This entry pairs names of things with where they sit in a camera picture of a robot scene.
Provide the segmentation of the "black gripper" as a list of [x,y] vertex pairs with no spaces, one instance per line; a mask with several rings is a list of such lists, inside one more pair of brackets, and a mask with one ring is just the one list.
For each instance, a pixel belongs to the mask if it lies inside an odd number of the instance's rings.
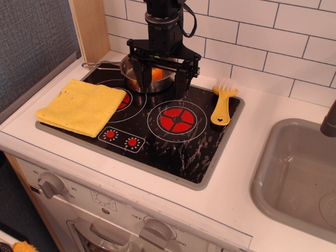
[[129,39],[129,58],[142,92],[147,92],[152,82],[152,68],[175,73],[175,97],[181,99],[188,89],[191,78],[200,74],[200,54],[188,49],[183,38],[193,37],[197,19],[188,34],[185,32],[183,16],[145,16],[148,24],[148,39]]

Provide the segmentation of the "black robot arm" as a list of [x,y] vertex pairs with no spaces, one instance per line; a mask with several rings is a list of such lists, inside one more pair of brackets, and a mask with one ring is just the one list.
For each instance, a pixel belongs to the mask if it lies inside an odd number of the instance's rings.
[[149,93],[152,83],[152,68],[175,74],[175,97],[180,99],[188,91],[193,78],[198,77],[200,54],[188,49],[183,38],[194,36],[193,27],[187,34],[184,31],[184,12],[194,12],[185,1],[146,1],[145,21],[148,25],[147,39],[130,39],[128,55],[138,90]]

